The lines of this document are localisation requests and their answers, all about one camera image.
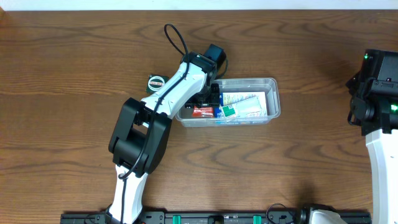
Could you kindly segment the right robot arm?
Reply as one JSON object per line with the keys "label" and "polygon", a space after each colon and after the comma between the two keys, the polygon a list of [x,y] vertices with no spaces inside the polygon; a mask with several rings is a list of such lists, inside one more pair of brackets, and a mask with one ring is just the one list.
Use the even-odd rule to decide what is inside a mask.
{"label": "right robot arm", "polygon": [[310,204],[294,223],[397,223],[397,52],[367,49],[346,86],[348,123],[361,128],[371,161],[373,213]]}

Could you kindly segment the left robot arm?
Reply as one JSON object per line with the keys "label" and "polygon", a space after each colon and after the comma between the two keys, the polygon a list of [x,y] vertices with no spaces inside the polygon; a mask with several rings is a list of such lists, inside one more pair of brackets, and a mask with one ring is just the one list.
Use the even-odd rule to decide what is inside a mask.
{"label": "left robot arm", "polygon": [[107,223],[137,220],[146,180],[164,156],[174,116],[182,108],[219,106],[220,89],[214,80],[225,61],[226,53],[214,44],[204,54],[185,54],[175,75],[159,90],[123,104],[109,142],[118,179]]}

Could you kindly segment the white green sachet packet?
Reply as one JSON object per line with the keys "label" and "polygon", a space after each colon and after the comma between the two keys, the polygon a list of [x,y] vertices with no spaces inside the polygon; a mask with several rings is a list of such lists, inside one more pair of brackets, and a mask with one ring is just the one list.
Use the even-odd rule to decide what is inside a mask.
{"label": "white green sachet packet", "polygon": [[257,96],[222,106],[221,112],[225,118],[252,118],[264,115],[264,109]]}

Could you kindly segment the blue fever patch box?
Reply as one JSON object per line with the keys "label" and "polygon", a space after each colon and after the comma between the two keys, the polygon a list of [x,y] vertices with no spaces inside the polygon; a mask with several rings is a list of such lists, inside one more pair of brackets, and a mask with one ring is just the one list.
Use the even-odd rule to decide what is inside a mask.
{"label": "blue fever patch box", "polygon": [[239,101],[243,101],[255,96],[259,98],[262,108],[264,109],[263,116],[267,116],[267,101],[264,92],[229,92],[229,93],[220,93],[220,106],[218,108],[215,108],[215,117],[225,118],[223,113],[221,112],[222,106],[237,103]]}

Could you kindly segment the red Panadol box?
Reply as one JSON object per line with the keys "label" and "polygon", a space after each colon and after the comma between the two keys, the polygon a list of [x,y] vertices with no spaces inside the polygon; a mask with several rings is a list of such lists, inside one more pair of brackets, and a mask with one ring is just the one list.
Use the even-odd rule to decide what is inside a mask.
{"label": "red Panadol box", "polygon": [[213,118],[214,117],[214,108],[213,107],[194,107],[193,118]]}

